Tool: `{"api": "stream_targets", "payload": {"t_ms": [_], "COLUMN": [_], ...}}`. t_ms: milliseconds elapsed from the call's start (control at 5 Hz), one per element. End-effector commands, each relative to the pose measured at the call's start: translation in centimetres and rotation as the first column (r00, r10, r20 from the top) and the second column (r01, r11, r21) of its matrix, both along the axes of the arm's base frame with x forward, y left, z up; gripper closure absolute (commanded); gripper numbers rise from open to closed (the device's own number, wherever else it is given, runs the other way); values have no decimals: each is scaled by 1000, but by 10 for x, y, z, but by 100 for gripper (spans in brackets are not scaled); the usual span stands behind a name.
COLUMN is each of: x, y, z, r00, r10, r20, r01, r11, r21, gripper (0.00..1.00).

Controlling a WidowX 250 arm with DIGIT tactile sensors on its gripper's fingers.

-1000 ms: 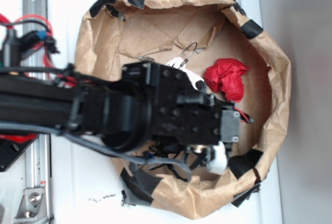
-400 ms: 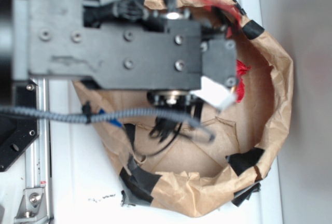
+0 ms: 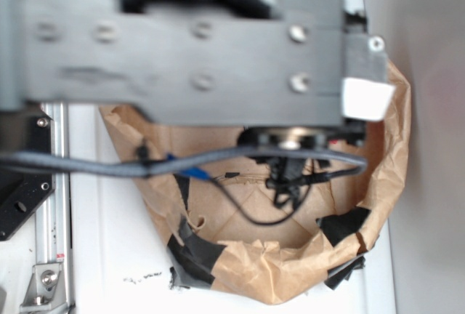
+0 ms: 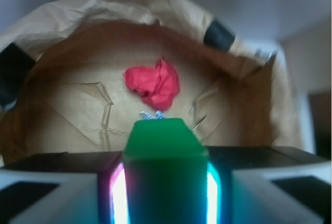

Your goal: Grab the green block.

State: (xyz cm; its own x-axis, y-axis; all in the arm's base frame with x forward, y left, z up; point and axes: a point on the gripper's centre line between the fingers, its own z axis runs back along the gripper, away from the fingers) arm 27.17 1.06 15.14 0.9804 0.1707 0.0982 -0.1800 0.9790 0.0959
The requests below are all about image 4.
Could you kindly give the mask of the light-up gripper left finger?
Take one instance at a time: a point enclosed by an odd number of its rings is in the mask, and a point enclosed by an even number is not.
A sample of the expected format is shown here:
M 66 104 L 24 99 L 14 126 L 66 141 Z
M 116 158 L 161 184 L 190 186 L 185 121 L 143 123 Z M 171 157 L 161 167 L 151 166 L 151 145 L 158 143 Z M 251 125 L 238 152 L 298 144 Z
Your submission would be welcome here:
M 1 167 L 1 223 L 128 223 L 120 152 L 43 153 Z

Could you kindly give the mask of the light-up gripper right finger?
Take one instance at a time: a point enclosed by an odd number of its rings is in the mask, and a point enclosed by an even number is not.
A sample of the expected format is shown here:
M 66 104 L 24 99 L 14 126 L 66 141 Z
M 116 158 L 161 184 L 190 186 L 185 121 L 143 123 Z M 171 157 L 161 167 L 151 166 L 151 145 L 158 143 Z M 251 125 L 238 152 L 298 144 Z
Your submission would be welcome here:
M 208 223 L 331 223 L 330 160 L 289 146 L 208 150 Z

